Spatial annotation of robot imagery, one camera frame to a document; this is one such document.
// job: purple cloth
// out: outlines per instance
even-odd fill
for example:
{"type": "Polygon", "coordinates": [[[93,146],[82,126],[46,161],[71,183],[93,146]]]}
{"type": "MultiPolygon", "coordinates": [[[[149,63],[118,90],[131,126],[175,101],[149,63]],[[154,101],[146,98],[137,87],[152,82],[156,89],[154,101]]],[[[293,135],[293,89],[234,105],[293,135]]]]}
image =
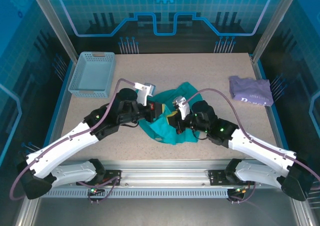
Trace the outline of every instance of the purple cloth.
{"type": "Polygon", "coordinates": [[[271,106],[274,103],[267,79],[239,78],[230,76],[230,94],[234,100],[255,105],[271,106]]]}

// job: teal cloth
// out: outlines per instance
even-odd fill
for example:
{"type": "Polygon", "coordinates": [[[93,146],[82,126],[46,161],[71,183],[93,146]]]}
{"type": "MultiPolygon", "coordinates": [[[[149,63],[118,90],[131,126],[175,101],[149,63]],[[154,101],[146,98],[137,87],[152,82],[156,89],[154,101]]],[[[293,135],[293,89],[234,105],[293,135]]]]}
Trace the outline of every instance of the teal cloth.
{"type": "MultiPolygon", "coordinates": [[[[183,133],[177,134],[176,129],[168,124],[167,115],[170,115],[176,109],[173,105],[173,101],[178,96],[183,96],[186,99],[189,99],[192,95],[197,92],[195,87],[193,87],[189,82],[184,82],[177,89],[171,89],[168,91],[161,92],[153,97],[148,97],[148,100],[152,102],[164,104],[164,112],[160,117],[154,122],[147,122],[146,120],[140,120],[140,127],[150,136],[150,138],[164,143],[164,144],[181,144],[184,142],[193,142],[198,141],[197,138],[192,133],[191,129],[186,129],[183,133]]],[[[190,102],[191,106],[197,102],[203,100],[201,95],[198,94],[190,102]]]]}

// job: light blue basket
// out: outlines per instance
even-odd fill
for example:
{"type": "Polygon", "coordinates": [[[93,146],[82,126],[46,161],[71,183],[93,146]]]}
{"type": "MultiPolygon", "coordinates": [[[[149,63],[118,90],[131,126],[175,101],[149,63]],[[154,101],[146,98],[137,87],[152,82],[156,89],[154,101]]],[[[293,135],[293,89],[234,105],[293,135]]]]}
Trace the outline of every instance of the light blue basket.
{"type": "Polygon", "coordinates": [[[72,75],[69,92],[77,97],[108,98],[115,67],[113,52],[82,52],[72,75]]]}

